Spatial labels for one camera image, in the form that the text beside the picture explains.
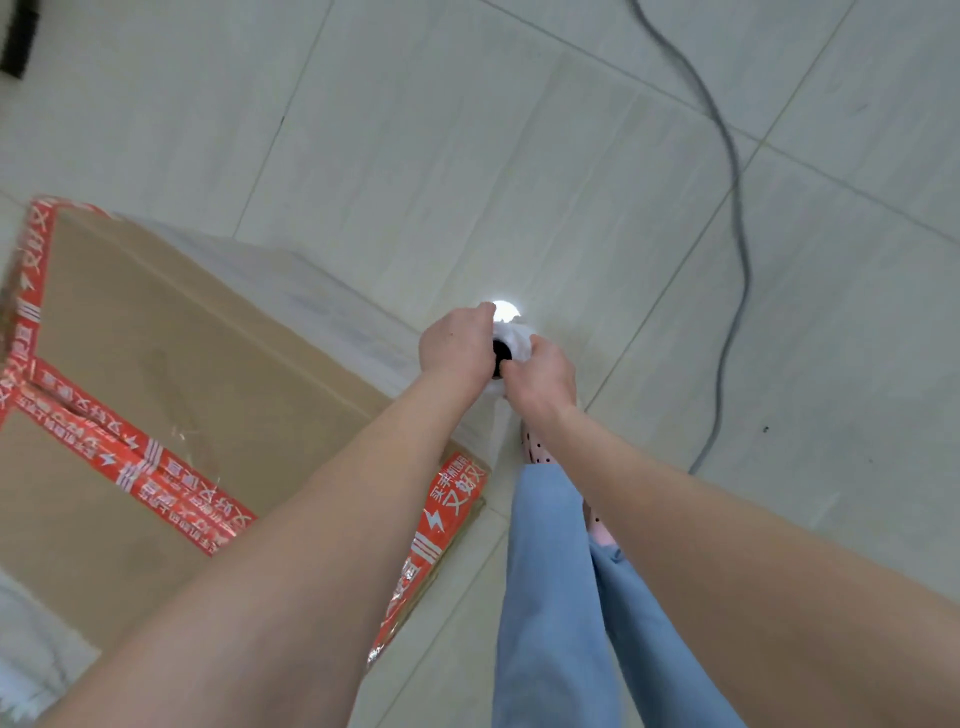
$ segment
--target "right hand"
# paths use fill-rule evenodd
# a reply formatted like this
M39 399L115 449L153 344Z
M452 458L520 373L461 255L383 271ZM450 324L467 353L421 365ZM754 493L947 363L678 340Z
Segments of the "right hand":
M531 429L544 432L565 409L576 408L576 370L552 341L534 334L530 343L530 360L501 362L500 374L512 408Z

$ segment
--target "pant leg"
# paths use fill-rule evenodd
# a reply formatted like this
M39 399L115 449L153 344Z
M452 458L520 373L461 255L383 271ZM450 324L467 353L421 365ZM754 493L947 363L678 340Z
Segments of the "pant leg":
M619 728L620 709L583 500L559 465L529 465L514 493L493 726Z
M607 633L646 728L743 728L616 546L590 543Z

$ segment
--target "glowing light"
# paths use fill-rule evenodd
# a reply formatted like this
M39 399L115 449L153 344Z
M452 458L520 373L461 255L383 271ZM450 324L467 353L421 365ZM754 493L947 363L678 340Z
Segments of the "glowing light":
M494 321L502 321L505 324L509 324L520 315L519 309L509 301L494 301L493 305L496 306L496 310L493 313Z

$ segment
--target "box flap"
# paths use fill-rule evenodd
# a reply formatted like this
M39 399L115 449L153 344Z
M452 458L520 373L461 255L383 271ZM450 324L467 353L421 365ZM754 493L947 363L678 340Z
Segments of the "box flap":
M37 356L258 515L389 403L128 221L60 214L42 317Z

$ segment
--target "human arm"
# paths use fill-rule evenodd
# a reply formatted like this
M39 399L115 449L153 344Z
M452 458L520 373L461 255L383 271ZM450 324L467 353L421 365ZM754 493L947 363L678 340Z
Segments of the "human arm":
M501 371L748 725L960 724L954 604L608 432L549 342Z
M492 375L492 315L431 327L410 388L43 724L346 725L444 446Z

